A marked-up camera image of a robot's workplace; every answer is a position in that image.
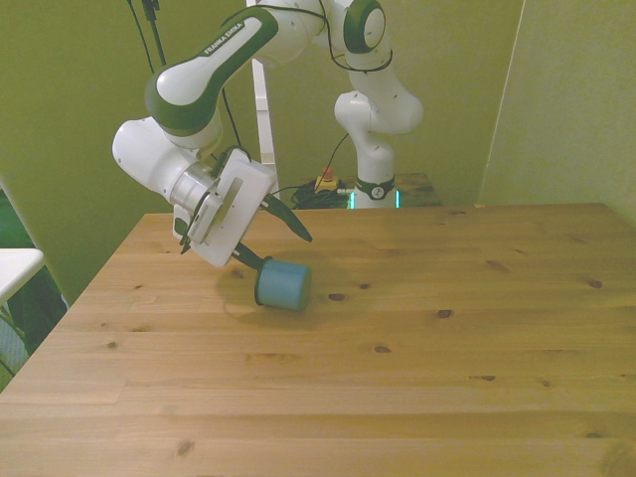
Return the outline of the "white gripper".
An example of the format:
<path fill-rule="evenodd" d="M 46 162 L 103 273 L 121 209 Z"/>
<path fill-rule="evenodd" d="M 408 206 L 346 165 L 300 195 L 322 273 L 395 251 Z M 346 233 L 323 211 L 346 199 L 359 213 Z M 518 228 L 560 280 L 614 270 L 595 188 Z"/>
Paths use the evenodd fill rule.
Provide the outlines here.
<path fill-rule="evenodd" d="M 281 219 L 300 238 L 312 242 L 313 237 L 284 203 L 267 195 L 276 182 L 274 172 L 257 161 L 249 160 L 240 149 L 234 149 L 223 169 L 217 192 L 222 204 L 213 218 L 207 236 L 195 244 L 195 252 L 208 263 L 225 266 L 235 251 L 235 259 L 254 270 L 260 270 L 271 256 L 260 257 L 239 242 L 261 206 Z"/>

